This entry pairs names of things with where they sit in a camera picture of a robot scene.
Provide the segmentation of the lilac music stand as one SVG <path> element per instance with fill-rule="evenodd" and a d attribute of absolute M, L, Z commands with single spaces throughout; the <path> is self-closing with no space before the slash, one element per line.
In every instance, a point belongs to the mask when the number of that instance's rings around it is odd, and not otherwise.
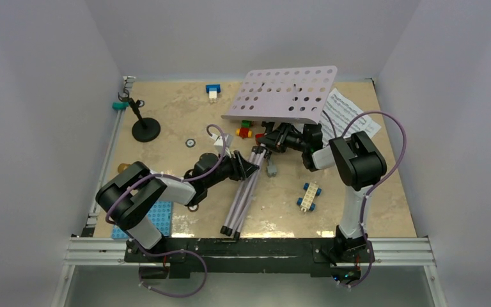
<path fill-rule="evenodd" d="M 222 118 L 273 122 L 276 126 L 291 123 L 298 130 L 305 124 L 320 124 L 336 72 L 335 66 L 252 70 Z M 253 146 L 248 161 L 260 168 L 239 185 L 221 227 L 223 235 L 239 239 L 268 151 L 263 145 Z"/>

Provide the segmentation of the white sheet music pages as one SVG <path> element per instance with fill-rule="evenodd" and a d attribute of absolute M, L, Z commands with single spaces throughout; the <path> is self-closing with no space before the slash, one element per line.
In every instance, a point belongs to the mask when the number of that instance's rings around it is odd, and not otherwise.
<path fill-rule="evenodd" d="M 323 145 L 327 146 L 330 139 L 341 136 L 347 125 L 363 112 L 351 100 L 342 95 L 337 88 L 334 88 L 330 92 L 321 113 Z M 365 115 L 353 123 L 345 137 L 348 138 L 358 131 L 365 131 L 372 138 L 380 129 L 381 126 L 370 115 Z"/>

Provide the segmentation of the black microphone stand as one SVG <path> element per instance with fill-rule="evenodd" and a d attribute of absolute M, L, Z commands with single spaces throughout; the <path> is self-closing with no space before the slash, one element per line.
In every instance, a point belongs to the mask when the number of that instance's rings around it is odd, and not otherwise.
<path fill-rule="evenodd" d="M 123 90 L 123 94 L 118 95 L 120 102 L 128 102 L 129 107 L 137 117 L 137 121 L 132 126 L 132 136 L 136 141 L 147 143 L 156 139 L 161 131 L 160 123 L 150 117 L 143 117 L 137 106 L 137 101 L 130 96 L 130 92 L 127 89 Z"/>

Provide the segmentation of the gold microphone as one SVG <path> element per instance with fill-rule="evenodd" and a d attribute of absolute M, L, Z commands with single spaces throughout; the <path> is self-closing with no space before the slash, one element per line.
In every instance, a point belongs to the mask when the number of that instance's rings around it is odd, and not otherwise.
<path fill-rule="evenodd" d="M 118 173 L 122 173 L 123 171 L 125 171 L 128 167 L 130 166 L 130 164 L 127 164 L 127 163 L 121 163 L 119 166 L 118 166 L 118 169 L 117 169 L 117 172 Z"/>

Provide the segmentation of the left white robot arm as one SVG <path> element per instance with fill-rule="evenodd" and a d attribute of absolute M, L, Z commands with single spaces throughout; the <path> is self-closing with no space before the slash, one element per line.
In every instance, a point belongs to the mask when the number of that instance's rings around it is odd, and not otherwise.
<path fill-rule="evenodd" d="M 95 201 L 106 212 L 109 223 L 135 240 L 148 261 L 156 262 L 165 253 L 164 236 L 148 218 L 156 202 L 194 207 L 207 197 L 208 188 L 226 179 L 246 180 L 258 169 L 239 151 L 231 155 L 204 153 L 183 178 L 156 173 L 136 161 L 100 188 Z"/>

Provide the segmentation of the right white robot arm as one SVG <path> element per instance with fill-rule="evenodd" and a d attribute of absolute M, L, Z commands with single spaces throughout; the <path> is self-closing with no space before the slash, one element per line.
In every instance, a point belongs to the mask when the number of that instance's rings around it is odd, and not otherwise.
<path fill-rule="evenodd" d="M 351 259 L 366 247 L 370 190 L 387 173 L 383 155 L 364 131 L 324 143 L 319 123 L 305 124 L 302 130 L 291 123 L 276 126 L 273 122 L 262 122 L 261 125 L 265 132 L 256 139 L 269 150 L 300 151 L 303 165 L 310 171 L 337 169 L 346 187 L 345 205 L 329 254 L 341 260 Z"/>

